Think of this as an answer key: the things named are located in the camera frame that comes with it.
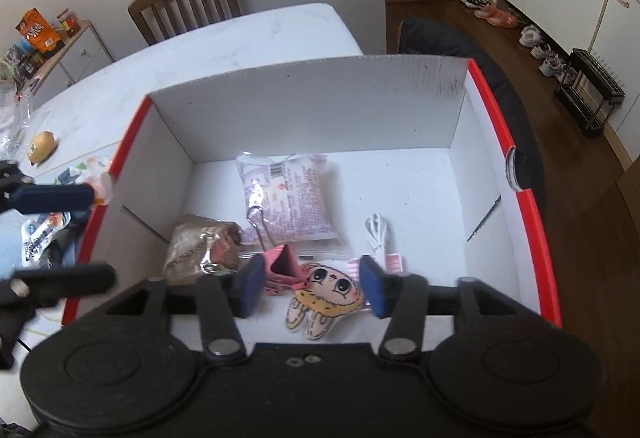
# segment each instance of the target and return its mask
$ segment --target white cable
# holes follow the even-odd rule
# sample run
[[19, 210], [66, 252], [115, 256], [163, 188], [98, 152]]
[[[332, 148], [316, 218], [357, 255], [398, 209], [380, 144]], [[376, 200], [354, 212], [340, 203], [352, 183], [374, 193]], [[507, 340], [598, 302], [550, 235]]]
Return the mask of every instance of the white cable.
[[386, 221], [378, 213], [373, 213], [364, 222], [367, 241], [373, 247], [374, 257], [383, 269], [386, 267]]

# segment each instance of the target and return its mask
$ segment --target wooden chair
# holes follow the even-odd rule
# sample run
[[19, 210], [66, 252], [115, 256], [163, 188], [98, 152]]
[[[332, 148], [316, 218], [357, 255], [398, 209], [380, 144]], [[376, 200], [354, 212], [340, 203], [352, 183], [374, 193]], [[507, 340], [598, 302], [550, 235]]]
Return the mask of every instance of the wooden chair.
[[240, 16], [238, 0], [134, 0], [128, 10], [149, 45]]

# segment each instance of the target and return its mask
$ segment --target metal rivet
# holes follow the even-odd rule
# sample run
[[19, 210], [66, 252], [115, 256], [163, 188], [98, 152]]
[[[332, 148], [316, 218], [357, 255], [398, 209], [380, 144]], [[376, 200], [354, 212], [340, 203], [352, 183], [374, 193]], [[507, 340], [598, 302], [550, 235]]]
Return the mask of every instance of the metal rivet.
[[11, 283], [9, 283], [9, 288], [11, 288], [18, 297], [27, 297], [29, 295], [29, 287], [27, 287], [27, 284], [21, 279], [12, 279]]
[[285, 364], [287, 366], [291, 366], [292, 368], [299, 368], [300, 366], [304, 366], [305, 365], [305, 361], [302, 360], [299, 357], [289, 357], [286, 361]]
[[395, 337], [385, 342], [385, 350], [392, 355], [406, 355], [413, 352], [418, 346], [411, 339]]
[[318, 357], [317, 355], [305, 355], [305, 362], [307, 362], [308, 364], [318, 364], [318, 362], [321, 362], [322, 358]]
[[233, 355], [240, 350], [240, 343], [233, 339], [216, 339], [209, 343], [209, 351], [214, 355]]

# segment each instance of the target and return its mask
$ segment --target black metal rack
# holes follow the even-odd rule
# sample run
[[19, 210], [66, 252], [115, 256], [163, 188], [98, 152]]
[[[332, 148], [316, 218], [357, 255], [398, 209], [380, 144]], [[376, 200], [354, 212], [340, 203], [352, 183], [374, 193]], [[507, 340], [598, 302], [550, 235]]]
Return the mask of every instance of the black metal rack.
[[[581, 75], [584, 75], [602, 96], [602, 101], [600, 101], [595, 111], [591, 109], [572, 84], [564, 83], [569, 69], [572, 67]], [[586, 50], [574, 48], [569, 57], [569, 64], [566, 67], [554, 96], [557, 97], [569, 111], [578, 126], [580, 126], [582, 134], [591, 139], [602, 134], [604, 124], [607, 122], [607, 119], [609, 119], [613, 108], [621, 104], [624, 100], [625, 92], [600, 61]], [[611, 108], [604, 119], [600, 120], [598, 113], [602, 110], [605, 102], [607, 102]]]

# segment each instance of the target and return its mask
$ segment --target cartoon rabbit ear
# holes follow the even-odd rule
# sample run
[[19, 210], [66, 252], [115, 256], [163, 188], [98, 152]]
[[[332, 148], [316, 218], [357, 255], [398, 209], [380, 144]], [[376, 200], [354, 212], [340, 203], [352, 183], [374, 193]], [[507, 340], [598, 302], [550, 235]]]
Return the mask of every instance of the cartoon rabbit ear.
[[304, 306], [298, 299], [293, 296], [291, 303], [289, 303], [289, 309], [287, 310], [287, 328], [292, 331], [298, 331], [302, 329], [302, 322], [305, 320], [306, 306]]
[[305, 337], [310, 341], [317, 341], [326, 335], [331, 326], [334, 325], [335, 320], [335, 317], [327, 317], [320, 312], [313, 312], [309, 322], [306, 324]]

